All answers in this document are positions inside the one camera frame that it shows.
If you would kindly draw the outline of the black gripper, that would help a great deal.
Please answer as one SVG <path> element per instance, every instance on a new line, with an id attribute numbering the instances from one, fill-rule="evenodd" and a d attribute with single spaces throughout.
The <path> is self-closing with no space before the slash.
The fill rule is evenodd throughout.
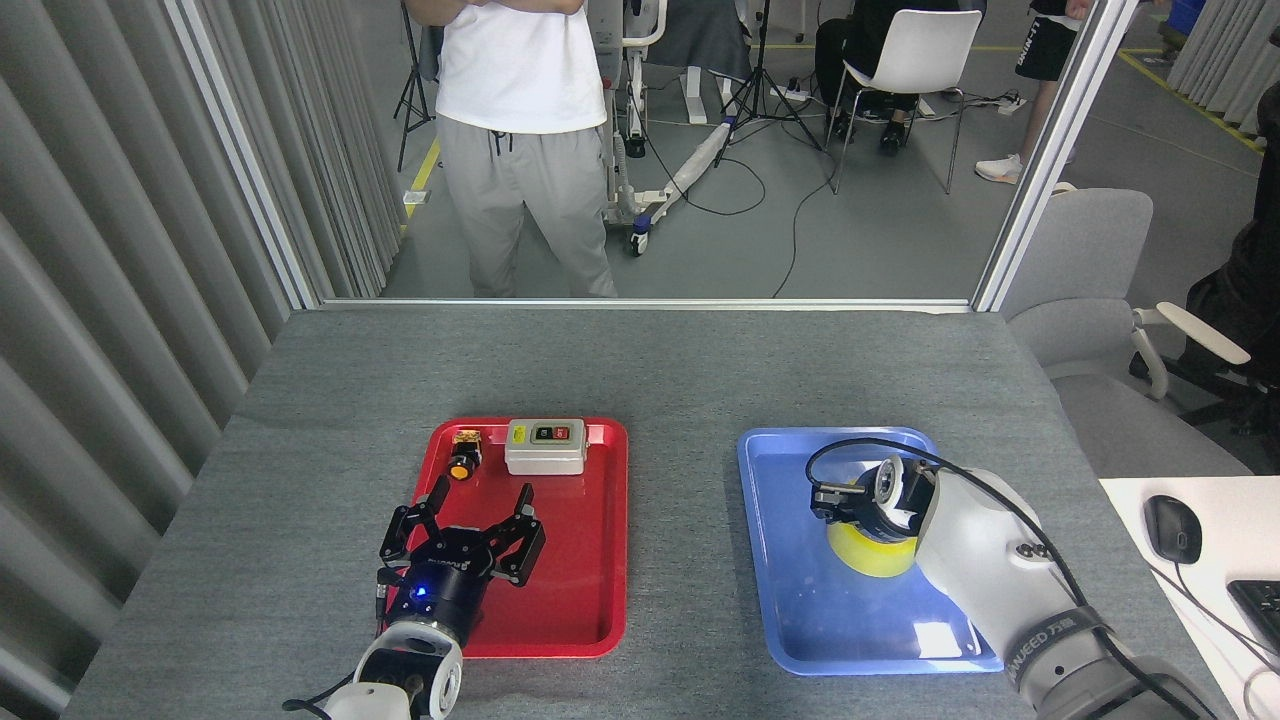
<path id="1" fill-rule="evenodd" d="M 524 483 L 513 512 L 483 530 L 440 530 L 436 515 L 451 491 L 451 478 L 439 475 L 429 493 L 398 506 L 379 550 L 381 561 L 401 560 L 410 537 L 424 528 L 424 541 L 389 601 L 385 624 L 424 619 L 451 632 L 471 632 L 493 578 L 524 587 L 545 544 L 545 527 L 532 506 L 532 483 Z"/>
<path id="2" fill-rule="evenodd" d="M 845 523 L 882 544 L 916 538 L 915 512 L 901 509 L 901 493 L 881 480 L 860 479 L 850 487 L 818 484 L 812 488 L 812 511 L 827 524 Z"/>

